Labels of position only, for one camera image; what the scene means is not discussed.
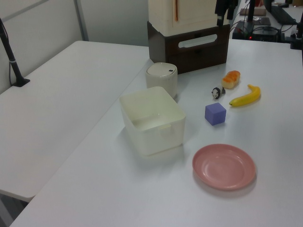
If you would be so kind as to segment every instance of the round lid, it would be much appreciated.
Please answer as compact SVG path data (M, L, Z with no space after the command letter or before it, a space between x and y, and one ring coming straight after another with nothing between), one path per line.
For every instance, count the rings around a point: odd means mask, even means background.
M157 77L164 77L173 74L177 70L177 67L169 63L155 63L147 69L147 73Z

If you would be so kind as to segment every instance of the panda figurine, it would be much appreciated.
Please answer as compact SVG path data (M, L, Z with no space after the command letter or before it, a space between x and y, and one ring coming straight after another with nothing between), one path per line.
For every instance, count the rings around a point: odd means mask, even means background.
M225 94L225 89L222 86L217 86L212 91L214 99L220 98L222 94Z

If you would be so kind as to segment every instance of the blue block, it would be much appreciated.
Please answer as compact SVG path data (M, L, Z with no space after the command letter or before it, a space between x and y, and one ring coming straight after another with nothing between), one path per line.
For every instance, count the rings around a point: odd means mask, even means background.
M205 107L205 118L211 125L225 122L226 109L220 103L214 103Z

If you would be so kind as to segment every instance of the cabinet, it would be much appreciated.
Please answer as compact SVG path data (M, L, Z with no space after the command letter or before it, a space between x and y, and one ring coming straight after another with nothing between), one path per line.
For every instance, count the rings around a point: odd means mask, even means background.
M217 24L215 6L216 0L148 0L149 22L164 36L211 28Z

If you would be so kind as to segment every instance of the floor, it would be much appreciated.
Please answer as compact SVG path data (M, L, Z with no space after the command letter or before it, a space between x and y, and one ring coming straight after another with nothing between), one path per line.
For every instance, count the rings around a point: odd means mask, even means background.
M27 204L27 202L0 194L0 227L9 227Z

